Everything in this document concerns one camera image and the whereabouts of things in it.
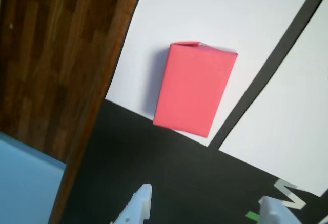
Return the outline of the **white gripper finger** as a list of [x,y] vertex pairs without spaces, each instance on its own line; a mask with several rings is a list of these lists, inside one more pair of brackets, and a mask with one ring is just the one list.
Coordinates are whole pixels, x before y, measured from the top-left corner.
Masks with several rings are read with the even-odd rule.
[[143,224],[150,218],[152,185],[143,184],[131,197],[117,219],[110,224]]
[[301,224],[298,218],[275,198],[264,196],[260,200],[259,224]]

